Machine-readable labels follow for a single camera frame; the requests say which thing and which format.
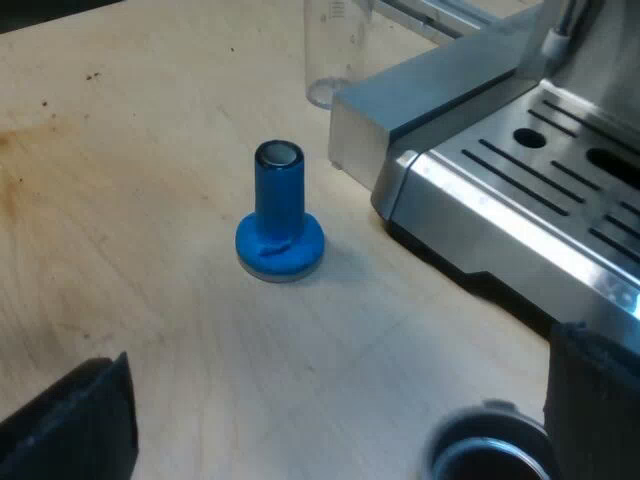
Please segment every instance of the blue coffee tamper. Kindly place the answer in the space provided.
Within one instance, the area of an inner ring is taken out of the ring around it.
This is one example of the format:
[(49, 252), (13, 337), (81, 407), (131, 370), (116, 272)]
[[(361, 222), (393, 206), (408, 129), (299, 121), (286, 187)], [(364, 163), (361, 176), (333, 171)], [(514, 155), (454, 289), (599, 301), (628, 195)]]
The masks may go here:
[(236, 230), (236, 251), (250, 274), (292, 282), (311, 273), (324, 254), (324, 233), (304, 211), (304, 154), (272, 140), (256, 150), (256, 210)]

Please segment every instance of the wood grain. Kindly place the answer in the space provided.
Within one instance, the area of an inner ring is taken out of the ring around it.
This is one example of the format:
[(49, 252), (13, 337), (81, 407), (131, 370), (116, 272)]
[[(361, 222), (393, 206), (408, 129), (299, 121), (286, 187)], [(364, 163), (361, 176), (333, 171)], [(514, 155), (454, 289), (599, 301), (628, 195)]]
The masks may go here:
[[(136, 479), (415, 478), (430, 428), (541, 417), (548, 347), (393, 242), (327, 160), (302, 2), (129, 0), (0, 36), (0, 416), (127, 350)], [(375, 18), (372, 70), (432, 48)], [(311, 277), (238, 265), (256, 146), (299, 143)]]

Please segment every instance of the espresso machine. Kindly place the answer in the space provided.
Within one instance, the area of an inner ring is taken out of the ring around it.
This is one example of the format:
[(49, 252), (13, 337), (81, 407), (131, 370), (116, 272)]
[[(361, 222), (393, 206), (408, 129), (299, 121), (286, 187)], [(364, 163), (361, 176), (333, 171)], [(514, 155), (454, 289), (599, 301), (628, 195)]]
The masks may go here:
[(640, 353), (639, 23), (547, 1), (397, 65), (336, 96), (331, 161), (465, 288)]

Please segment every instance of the stainless steel drip tray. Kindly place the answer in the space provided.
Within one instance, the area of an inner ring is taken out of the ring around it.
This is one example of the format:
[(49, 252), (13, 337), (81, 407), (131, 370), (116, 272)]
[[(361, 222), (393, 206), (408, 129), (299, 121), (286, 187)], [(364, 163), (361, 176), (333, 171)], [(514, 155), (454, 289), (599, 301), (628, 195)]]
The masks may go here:
[(390, 222), (463, 276), (640, 352), (638, 188), (633, 134), (538, 86), (418, 156)]

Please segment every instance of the clear measuring cup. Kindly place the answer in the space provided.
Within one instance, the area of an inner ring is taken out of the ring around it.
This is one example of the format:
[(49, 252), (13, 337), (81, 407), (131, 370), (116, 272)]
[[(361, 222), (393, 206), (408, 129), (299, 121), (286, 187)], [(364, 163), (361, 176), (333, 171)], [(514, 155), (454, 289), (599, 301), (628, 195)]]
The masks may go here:
[(362, 80), (373, 0), (305, 0), (307, 98), (330, 109), (333, 95)]

